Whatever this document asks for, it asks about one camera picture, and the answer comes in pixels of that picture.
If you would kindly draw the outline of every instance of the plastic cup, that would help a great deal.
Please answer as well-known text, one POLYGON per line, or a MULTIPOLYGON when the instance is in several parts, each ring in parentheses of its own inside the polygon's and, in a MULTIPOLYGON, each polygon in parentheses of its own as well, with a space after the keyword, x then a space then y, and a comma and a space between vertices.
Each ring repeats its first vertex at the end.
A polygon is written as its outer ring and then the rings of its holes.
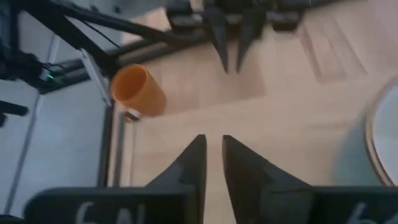
POLYGON ((165 111, 166 96, 142 65, 120 69, 113 78, 111 91, 115 101, 144 116, 158 116, 165 111))

